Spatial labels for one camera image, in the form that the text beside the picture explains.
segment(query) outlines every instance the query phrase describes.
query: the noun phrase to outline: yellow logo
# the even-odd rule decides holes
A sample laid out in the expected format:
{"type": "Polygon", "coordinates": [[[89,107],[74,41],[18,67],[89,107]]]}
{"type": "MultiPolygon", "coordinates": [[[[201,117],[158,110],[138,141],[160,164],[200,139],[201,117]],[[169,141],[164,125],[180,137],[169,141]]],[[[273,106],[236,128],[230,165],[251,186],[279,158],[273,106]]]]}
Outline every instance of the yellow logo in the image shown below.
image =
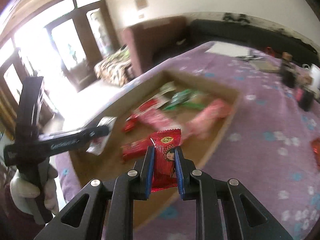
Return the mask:
{"type": "Polygon", "coordinates": [[[173,138],[170,137],[170,136],[167,136],[167,137],[163,137],[163,138],[161,139],[161,141],[162,141],[163,143],[169,143],[169,142],[173,141],[173,138]]]}

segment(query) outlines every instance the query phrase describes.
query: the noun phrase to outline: sleeve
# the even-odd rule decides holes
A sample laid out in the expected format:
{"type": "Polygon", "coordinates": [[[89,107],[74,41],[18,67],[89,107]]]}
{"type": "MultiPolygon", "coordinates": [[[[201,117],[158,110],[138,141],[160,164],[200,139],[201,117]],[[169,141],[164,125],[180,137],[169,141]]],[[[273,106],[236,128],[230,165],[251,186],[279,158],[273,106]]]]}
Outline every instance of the sleeve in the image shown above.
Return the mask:
{"type": "Polygon", "coordinates": [[[44,225],[37,225],[32,215],[20,211],[15,206],[9,184],[5,187],[5,201],[8,222],[15,231],[16,240],[33,240],[44,228],[44,225]]]}

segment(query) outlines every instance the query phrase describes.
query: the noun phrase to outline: white wall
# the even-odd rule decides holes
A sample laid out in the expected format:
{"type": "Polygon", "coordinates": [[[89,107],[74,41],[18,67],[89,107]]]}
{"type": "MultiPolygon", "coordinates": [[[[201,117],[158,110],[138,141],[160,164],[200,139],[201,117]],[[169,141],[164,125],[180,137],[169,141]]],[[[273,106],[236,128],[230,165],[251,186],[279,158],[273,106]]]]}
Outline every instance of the white wall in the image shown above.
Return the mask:
{"type": "Polygon", "coordinates": [[[145,19],[186,12],[233,12],[263,18],[291,28],[320,45],[320,22],[305,0],[148,0],[141,11],[134,0],[107,0],[115,28],[145,19]]]}

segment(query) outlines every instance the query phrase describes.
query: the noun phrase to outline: human hand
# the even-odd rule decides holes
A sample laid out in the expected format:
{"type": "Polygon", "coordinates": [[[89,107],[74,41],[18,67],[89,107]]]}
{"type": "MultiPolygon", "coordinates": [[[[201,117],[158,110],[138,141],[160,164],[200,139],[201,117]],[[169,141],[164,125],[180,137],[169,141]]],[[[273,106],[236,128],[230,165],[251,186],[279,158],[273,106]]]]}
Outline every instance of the human hand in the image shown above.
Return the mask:
{"type": "MultiPolygon", "coordinates": [[[[44,185],[44,206],[54,215],[59,212],[57,199],[57,186],[54,179],[58,176],[58,172],[54,167],[49,165],[48,180],[44,185]]],[[[25,198],[36,198],[40,195],[40,189],[25,181],[20,177],[19,171],[16,172],[10,182],[10,192],[12,200],[16,207],[22,212],[32,215],[25,198]]]]}

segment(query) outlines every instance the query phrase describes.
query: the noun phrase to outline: black handle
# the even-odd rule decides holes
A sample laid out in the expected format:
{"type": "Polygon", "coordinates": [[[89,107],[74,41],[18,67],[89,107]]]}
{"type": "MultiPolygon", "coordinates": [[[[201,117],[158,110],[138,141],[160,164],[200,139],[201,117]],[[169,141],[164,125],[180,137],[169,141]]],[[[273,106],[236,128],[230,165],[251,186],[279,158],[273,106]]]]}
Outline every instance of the black handle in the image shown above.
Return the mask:
{"type": "Polygon", "coordinates": [[[26,198],[26,202],[33,214],[34,220],[38,225],[49,223],[53,216],[50,210],[44,206],[43,186],[47,181],[49,158],[39,164],[30,164],[17,167],[20,177],[40,189],[40,195],[34,199],[26,198]]]}

